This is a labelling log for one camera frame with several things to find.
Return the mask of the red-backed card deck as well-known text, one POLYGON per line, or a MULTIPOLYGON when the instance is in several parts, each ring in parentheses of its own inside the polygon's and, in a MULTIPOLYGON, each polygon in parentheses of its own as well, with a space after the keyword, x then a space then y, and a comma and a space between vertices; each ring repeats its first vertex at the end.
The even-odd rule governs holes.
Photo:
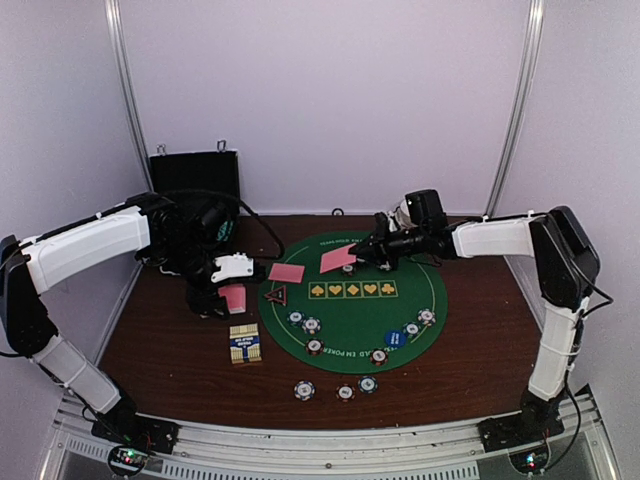
POLYGON ((231 315, 246 312, 246 287, 243 284, 227 285, 219 289, 219 295, 225 299, 231 315))

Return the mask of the dealt red card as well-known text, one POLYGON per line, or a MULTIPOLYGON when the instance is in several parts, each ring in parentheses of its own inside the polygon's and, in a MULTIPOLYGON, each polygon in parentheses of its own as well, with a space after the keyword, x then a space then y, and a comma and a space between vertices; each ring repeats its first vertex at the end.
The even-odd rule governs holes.
POLYGON ((268 279, 274 282, 300 284, 304 273, 304 265, 273 263, 268 279))
POLYGON ((351 265, 357 261, 357 257, 349 253, 350 246, 339 248, 324 253, 320 258, 319 273, 324 274, 330 271, 341 269, 346 265, 351 265))

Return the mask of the triangular all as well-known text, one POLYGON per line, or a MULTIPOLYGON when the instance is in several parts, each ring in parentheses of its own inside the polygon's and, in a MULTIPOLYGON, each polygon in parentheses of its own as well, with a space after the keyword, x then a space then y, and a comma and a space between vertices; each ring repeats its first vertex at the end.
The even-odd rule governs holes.
POLYGON ((272 289, 264 294, 264 298, 271 303, 275 303, 277 305, 286 306, 288 304, 287 299, 287 286, 281 285, 277 288, 272 289))

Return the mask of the ten chips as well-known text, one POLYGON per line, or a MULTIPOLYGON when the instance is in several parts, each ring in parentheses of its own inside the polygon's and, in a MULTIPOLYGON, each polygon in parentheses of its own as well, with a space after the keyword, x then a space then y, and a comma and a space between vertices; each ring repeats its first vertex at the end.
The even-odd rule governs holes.
POLYGON ((418 322, 425 328, 434 326, 436 324, 436 316, 433 311, 429 309, 421 309, 417 314, 418 322))
POLYGON ((302 322, 301 328, 305 334, 315 335, 321 331, 322 322, 317 318, 309 317, 302 322))

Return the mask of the fifty chips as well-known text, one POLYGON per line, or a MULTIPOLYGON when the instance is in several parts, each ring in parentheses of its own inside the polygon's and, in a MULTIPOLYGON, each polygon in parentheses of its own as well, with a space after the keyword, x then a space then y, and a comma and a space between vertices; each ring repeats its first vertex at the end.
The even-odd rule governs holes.
POLYGON ((300 327, 306 319, 305 313, 299 310, 290 311, 286 316, 288 324, 293 327, 300 327))
POLYGON ((416 322, 407 322, 402 331, 408 339, 414 339, 422 331, 422 325, 416 322))

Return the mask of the blue small blind button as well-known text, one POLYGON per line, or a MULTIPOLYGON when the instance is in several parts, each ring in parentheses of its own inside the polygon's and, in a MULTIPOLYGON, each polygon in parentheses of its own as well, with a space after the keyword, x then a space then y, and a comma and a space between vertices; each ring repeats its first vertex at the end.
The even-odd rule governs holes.
POLYGON ((384 341, 387 347, 398 349, 406 345, 407 337, 401 330, 389 330, 384 335, 384 341))

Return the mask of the blue peach ten chip stack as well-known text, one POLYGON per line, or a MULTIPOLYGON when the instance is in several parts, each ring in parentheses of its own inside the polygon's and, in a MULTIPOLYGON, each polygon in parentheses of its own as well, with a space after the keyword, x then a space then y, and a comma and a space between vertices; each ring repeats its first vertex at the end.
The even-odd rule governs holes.
POLYGON ((315 396, 316 388, 311 381, 299 381, 293 388, 294 397, 300 401, 308 401, 315 396))

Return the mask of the blue green fifty chip stack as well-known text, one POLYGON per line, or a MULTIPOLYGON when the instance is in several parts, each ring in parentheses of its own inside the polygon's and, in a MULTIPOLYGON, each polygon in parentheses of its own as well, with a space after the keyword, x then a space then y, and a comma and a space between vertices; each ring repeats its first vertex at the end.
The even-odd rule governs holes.
POLYGON ((361 393, 372 394, 378 390, 378 382, 373 376, 363 376, 358 382, 358 389, 361 393))

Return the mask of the brown hundred chip stack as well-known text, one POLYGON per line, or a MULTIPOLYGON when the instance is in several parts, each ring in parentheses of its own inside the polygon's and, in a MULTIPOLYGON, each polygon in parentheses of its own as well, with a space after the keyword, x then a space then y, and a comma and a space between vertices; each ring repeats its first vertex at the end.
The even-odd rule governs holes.
POLYGON ((338 386, 335 391, 336 398, 341 402, 349 402, 355 398, 355 390, 348 384, 338 386))

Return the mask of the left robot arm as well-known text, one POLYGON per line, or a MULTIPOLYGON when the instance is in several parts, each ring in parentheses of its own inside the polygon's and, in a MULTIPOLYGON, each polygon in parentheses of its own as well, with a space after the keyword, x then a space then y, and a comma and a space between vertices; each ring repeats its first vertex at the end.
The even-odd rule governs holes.
POLYGON ((7 358, 26 358, 103 420, 123 444, 144 433, 135 403, 114 380, 65 339, 49 317, 43 293, 68 278, 123 254, 144 263, 167 264, 187 285, 187 303, 200 316, 225 318, 221 287, 254 272, 242 253, 219 253, 209 238, 224 223, 219 195, 205 192, 198 213, 188 207, 198 192, 169 196, 143 193, 59 229, 1 242, 1 322, 7 358))

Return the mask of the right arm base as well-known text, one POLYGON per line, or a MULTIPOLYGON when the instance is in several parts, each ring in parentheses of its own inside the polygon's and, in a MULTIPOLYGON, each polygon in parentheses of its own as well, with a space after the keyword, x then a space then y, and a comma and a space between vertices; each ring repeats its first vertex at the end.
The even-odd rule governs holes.
POLYGON ((486 453, 541 442, 546 437, 565 431, 559 418, 546 420, 542 424, 527 424, 522 413, 487 418, 477 428, 486 453))

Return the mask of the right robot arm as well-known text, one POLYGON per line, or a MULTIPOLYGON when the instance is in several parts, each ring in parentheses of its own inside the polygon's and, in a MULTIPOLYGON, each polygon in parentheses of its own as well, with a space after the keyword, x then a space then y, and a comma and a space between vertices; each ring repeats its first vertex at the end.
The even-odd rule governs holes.
POLYGON ((514 417, 512 430, 519 440, 530 442, 550 426, 549 408, 568 386, 601 269, 592 242, 569 207, 452 224, 439 206, 404 201, 394 211, 377 213, 374 230, 349 252, 387 270, 416 254, 441 260, 504 258, 541 330, 524 411, 514 417))

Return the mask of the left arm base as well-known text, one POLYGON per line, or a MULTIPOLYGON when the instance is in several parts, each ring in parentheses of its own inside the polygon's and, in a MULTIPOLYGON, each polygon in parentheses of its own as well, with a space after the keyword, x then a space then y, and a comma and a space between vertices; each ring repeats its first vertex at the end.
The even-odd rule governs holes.
POLYGON ((131 428, 117 429, 105 420, 95 420, 91 434, 112 443, 134 447, 144 452, 171 454, 178 440, 177 423, 136 416, 131 428))

